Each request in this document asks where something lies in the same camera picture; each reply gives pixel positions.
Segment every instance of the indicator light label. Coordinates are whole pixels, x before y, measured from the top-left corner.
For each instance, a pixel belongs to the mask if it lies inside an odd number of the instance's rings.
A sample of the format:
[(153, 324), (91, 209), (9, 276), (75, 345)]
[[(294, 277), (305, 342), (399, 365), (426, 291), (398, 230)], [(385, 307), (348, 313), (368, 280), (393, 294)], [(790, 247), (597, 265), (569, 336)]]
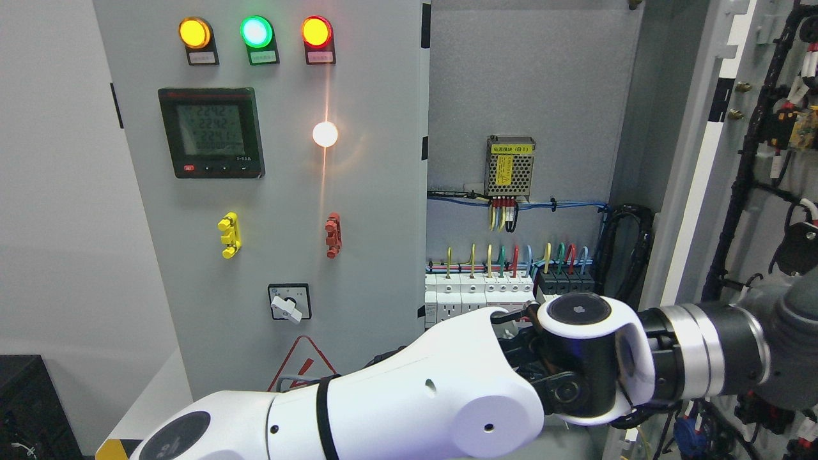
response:
[(250, 53), (250, 62), (252, 64), (262, 64), (265, 62), (276, 62), (276, 52), (274, 51), (256, 51)]
[(332, 51), (310, 51), (307, 53), (307, 62), (332, 62), (335, 59)]
[(216, 55), (212, 51), (189, 52), (187, 53), (191, 64), (215, 64)]

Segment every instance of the gray metal panel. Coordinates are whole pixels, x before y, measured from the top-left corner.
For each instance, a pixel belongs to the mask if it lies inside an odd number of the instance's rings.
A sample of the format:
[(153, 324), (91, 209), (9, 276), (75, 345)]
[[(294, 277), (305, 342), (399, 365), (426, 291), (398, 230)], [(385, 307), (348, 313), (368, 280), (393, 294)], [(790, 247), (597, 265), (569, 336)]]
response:
[(662, 209), (708, 0), (645, 2), (611, 201)]
[[(641, 304), (645, 306), (657, 305), (662, 299), (699, 159), (704, 128), (708, 122), (712, 95), (721, 65), (720, 59), (724, 57), (733, 15), (740, 12), (741, 7), (741, 4), (727, 0), (710, 2), (708, 6), (707, 19), (696, 55), (693, 81), (690, 84), (670, 174), (667, 177), (668, 184), (662, 202), (662, 213), (656, 225), (654, 248), (645, 275), (645, 287), (641, 297)], [(667, 164), (663, 161), (652, 170), (659, 176), (665, 174), (666, 168)], [(647, 183), (650, 190), (655, 190), (659, 185), (653, 181)], [(701, 215), (718, 214), (705, 213), (703, 208)], [(704, 222), (708, 227), (707, 231), (712, 232), (712, 222), (709, 219), (705, 219)]]
[[(804, 4), (808, 3), (816, 4), (816, 2), (804, 2)], [(699, 219), (679, 287), (678, 299), (680, 301), (698, 300), (701, 296), (704, 279), (712, 262), (730, 202), (730, 185), (735, 180), (739, 163), (739, 156), (736, 155), (736, 152), (741, 148), (747, 132), (749, 114), (753, 113), (758, 99), (758, 90), (764, 83), (775, 50), (775, 45), (771, 43), (771, 40), (760, 39), (761, 43), (758, 43), (756, 37), (762, 35), (766, 37), (771, 34), (772, 38), (778, 38), (784, 26), (784, 19), (791, 9), (792, 3), (789, 2), (759, 2), (756, 6), (753, 23), (750, 25), (751, 34), (744, 46), (744, 54), (737, 74), (737, 80), (750, 82), (753, 90), (746, 93), (736, 92), (730, 99), (731, 109), (741, 110), (748, 115), (743, 120), (725, 122), (701, 210), (702, 216), (717, 216), (717, 218)], [(757, 35), (752, 33), (754, 30), (758, 31)], [(805, 50), (806, 44), (796, 38), (779, 77), (779, 84), (789, 86), (793, 82), (795, 74), (800, 71), (799, 63)], [(772, 149), (762, 145), (759, 152), (769, 156)], [(789, 165), (781, 188), (818, 201), (817, 173), (818, 158), (811, 153), (796, 153), (793, 155), (793, 161)], [(727, 258), (726, 269), (729, 272), (727, 275), (729, 279), (744, 282), (755, 272), (766, 275), (766, 269), (775, 248), (784, 238), (784, 217), (788, 206), (789, 204), (785, 201), (769, 196), (765, 192), (753, 193), (736, 230), (736, 238)], [(797, 211), (793, 215), (793, 221), (803, 219), (803, 216), (803, 212)], [(735, 293), (729, 289), (723, 292), (725, 297)]]
[[(626, 2), (435, 0), (429, 189), (483, 183), (486, 137), (523, 135), (537, 141), (531, 200), (607, 201), (641, 14)], [(435, 259), (492, 240), (542, 257), (551, 235), (595, 244), (599, 223), (593, 210), (531, 211), (500, 236), (482, 210), (428, 209)]]
[[(418, 71), (428, 56), (420, 3), (95, 5), (194, 397), (266, 390), (300, 334), (314, 337), (342, 373), (414, 339), (423, 291), (419, 114), (428, 81)], [(255, 14), (272, 22), (280, 65), (247, 61), (239, 24)], [(334, 27), (337, 65), (304, 63), (300, 25), (313, 14)], [(177, 36), (186, 16), (213, 26), (221, 65), (187, 65)], [(267, 175), (176, 179), (156, 90), (222, 86), (255, 88)], [(326, 157), (311, 138), (325, 116), (340, 131)], [(244, 246), (225, 260), (216, 223), (231, 210)], [(333, 211), (344, 248), (329, 260), (323, 223)], [(308, 282), (314, 319), (273, 322), (270, 282)]]

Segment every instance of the white switch handle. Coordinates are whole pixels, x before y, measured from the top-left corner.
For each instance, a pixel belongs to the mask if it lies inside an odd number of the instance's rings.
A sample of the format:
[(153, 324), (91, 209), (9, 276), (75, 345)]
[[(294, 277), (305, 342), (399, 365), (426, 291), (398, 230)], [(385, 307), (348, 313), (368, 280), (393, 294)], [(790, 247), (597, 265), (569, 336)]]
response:
[(284, 300), (276, 295), (272, 298), (270, 308), (277, 309), (281, 312), (281, 316), (289, 319), (295, 324), (301, 323), (301, 317), (303, 317), (303, 314), (295, 308), (295, 302), (292, 300)]

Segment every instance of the electrical hazard symbol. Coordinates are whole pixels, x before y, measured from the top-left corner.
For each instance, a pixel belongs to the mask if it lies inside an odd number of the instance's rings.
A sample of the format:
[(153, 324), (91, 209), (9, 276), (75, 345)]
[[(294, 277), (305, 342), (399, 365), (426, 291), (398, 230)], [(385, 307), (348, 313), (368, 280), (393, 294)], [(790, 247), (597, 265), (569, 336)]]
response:
[(335, 374), (337, 371), (315, 342), (308, 336), (298, 336), (267, 391), (287, 391)]

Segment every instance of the silver metal ring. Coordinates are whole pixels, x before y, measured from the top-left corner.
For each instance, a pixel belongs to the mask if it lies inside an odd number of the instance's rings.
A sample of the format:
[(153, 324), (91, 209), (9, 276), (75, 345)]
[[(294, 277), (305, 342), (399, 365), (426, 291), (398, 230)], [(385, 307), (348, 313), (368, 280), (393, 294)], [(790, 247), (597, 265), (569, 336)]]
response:
[(758, 345), (758, 357), (762, 361), (762, 369), (764, 370), (764, 373), (762, 374), (762, 379), (758, 381), (756, 385), (761, 385), (762, 383), (766, 382), (767, 379), (770, 378), (772, 362), (772, 358), (770, 355), (770, 345), (767, 344), (766, 340), (764, 339), (764, 328), (762, 327), (761, 323), (758, 322), (756, 317), (753, 316), (752, 313), (737, 305), (731, 306), (734, 309), (739, 310), (747, 318), (747, 324), (748, 326), (750, 326), (750, 331), (753, 333), (753, 336), (756, 337), (756, 345)]
[(678, 305), (657, 307), (664, 313), (676, 334), (685, 367), (685, 386), (680, 399), (698, 398), (710, 390), (710, 359), (699, 325), (690, 312)]
[(708, 359), (710, 360), (710, 386), (706, 396), (716, 396), (724, 390), (724, 350), (721, 349), (721, 340), (718, 338), (718, 331), (710, 318), (698, 305), (683, 304), (683, 309), (690, 312), (690, 315), (699, 325), (699, 331), (708, 347)]

